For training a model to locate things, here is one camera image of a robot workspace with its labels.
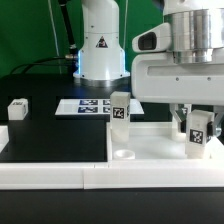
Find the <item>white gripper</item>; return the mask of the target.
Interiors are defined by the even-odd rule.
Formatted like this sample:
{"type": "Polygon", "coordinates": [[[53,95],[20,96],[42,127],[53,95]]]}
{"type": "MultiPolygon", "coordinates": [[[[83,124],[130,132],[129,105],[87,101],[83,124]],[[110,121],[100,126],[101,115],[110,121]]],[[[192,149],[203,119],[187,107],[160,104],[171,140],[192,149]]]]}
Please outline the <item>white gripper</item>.
{"type": "MultiPolygon", "coordinates": [[[[224,105],[224,51],[215,51],[209,63],[175,64],[172,53],[141,54],[131,69],[132,93],[140,102],[170,104],[179,132],[186,131],[183,104],[224,105]]],[[[207,135],[219,137],[224,106],[213,107],[207,135]]]]}

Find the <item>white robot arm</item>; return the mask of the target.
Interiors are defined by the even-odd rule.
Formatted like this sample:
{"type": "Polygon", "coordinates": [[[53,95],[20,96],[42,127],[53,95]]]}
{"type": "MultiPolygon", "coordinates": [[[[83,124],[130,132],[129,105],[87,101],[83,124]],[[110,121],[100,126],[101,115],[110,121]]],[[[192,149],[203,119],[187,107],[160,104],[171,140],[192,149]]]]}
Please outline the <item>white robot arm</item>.
{"type": "Polygon", "coordinates": [[[81,0],[84,44],[74,77],[94,86],[126,77],[142,102],[211,105],[224,120],[224,0],[132,0],[130,47],[118,43],[114,0],[81,0]]]}

